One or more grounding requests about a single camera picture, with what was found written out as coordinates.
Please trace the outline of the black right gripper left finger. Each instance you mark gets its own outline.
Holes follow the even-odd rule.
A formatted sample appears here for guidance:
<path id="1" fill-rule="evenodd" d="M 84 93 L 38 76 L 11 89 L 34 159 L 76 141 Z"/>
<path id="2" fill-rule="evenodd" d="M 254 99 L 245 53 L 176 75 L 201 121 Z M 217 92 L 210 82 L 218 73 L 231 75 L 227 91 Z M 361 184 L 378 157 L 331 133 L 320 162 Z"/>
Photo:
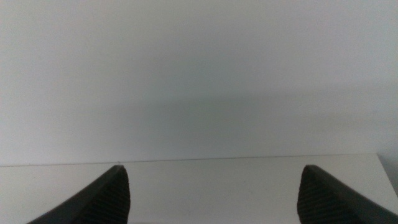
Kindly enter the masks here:
<path id="1" fill-rule="evenodd" d="M 128 221 L 130 206 L 127 171 L 124 166 L 115 165 L 68 200 L 30 221 L 30 224 L 124 224 Z"/>

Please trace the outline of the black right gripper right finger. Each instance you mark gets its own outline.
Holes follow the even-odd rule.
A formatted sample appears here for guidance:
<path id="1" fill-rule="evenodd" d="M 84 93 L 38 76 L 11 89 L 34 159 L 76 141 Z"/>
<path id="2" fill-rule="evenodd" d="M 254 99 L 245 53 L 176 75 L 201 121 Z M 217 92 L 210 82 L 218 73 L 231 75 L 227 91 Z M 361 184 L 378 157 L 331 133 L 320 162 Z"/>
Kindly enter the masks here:
<path id="1" fill-rule="evenodd" d="M 397 224 L 397 214 L 316 165 L 306 165 L 302 171 L 297 213 L 301 223 Z"/>

